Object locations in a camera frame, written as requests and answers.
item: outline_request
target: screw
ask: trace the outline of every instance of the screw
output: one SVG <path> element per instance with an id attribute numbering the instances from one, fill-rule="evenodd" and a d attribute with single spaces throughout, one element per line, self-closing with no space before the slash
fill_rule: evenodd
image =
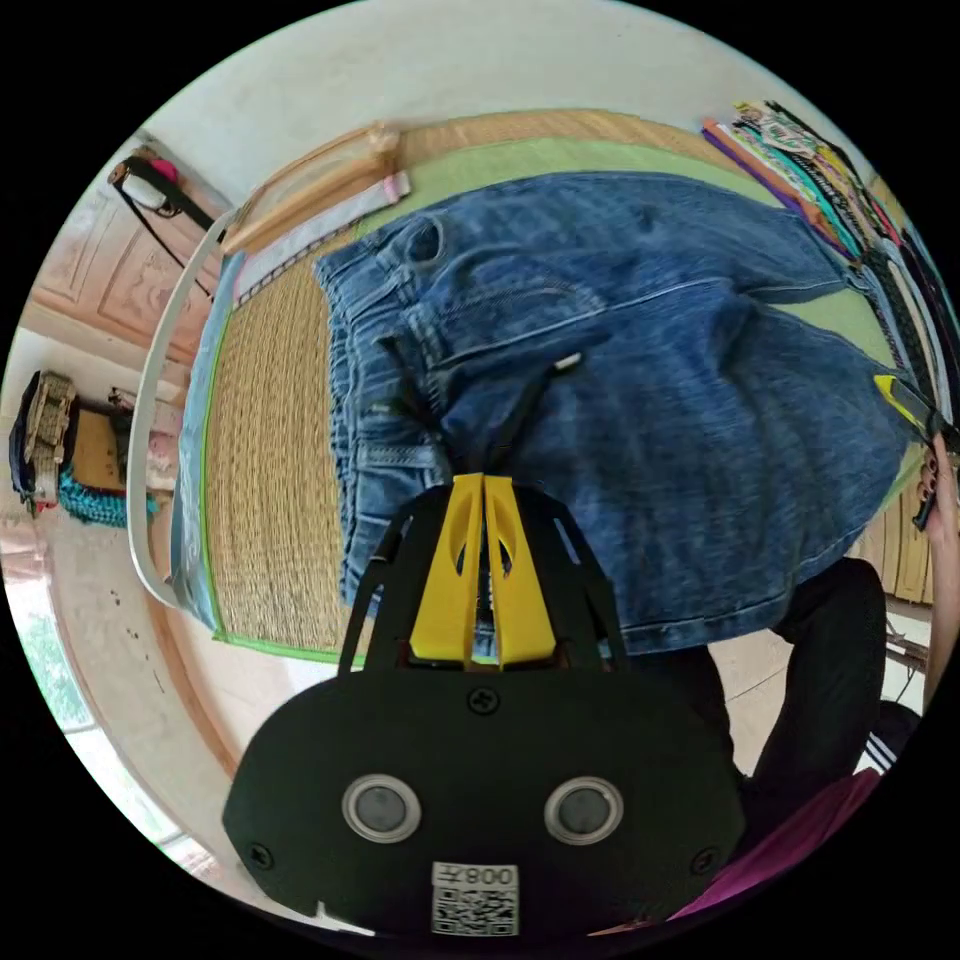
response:
<path id="1" fill-rule="evenodd" d="M 690 872 L 697 877 L 709 873 L 714 868 L 719 853 L 716 847 L 705 847 L 690 862 Z"/>
<path id="2" fill-rule="evenodd" d="M 252 843 L 249 854 L 255 867 L 269 870 L 273 866 L 273 854 L 262 843 Z"/>
<path id="3" fill-rule="evenodd" d="M 467 706 L 481 717 L 488 717 L 496 713 L 500 706 L 500 694 L 490 687 L 477 687 L 470 691 L 467 697 Z"/>

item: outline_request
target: black pants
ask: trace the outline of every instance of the black pants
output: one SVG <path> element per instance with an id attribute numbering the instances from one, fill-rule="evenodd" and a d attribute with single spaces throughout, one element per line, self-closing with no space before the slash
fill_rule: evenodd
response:
<path id="1" fill-rule="evenodd" d="M 853 773 L 877 716 L 886 658 L 886 604 L 876 571 L 844 558 L 801 584 L 773 627 L 793 645 L 780 716 L 756 769 L 744 777 L 742 855 L 824 787 Z M 730 718 L 706 647 L 634 659 L 687 698 L 724 738 Z"/>

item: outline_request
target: sticker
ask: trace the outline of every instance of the sticker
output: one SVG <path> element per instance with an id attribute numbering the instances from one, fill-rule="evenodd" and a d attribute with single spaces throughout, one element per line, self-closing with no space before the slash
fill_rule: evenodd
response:
<path id="1" fill-rule="evenodd" d="M 520 930 L 515 866 L 434 863 L 434 933 L 459 937 L 513 937 Z"/>

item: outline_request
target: yellow clamp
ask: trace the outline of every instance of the yellow clamp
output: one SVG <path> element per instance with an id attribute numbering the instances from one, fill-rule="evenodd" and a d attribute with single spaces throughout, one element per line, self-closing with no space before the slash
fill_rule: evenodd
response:
<path id="1" fill-rule="evenodd" d="M 553 655 L 556 640 L 513 482 L 471 473 L 453 479 L 410 637 L 411 650 L 421 660 L 460 662 L 466 668 L 473 659 L 484 518 L 500 669 Z M 502 557 L 509 564 L 501 562 Z"/>

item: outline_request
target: circular sensor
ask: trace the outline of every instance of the circular sensor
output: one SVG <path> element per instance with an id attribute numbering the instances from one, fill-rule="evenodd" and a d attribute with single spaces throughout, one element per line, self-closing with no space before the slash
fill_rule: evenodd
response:
<path id="1" fill-rule="evenodd" d="M 605 840 L 622 818 L 620 791 L 599 777 L 576 777 L 561 784 L 544 809 L 550 835 L 575 847 Z"/>
<path id="2" fill-rule="evenodd" d="M 374 843 L 399 843 L 420 825 L 420 801 L 402 780 L 369 774 L 354 780 L 343 795 L 343 818 Z"/>

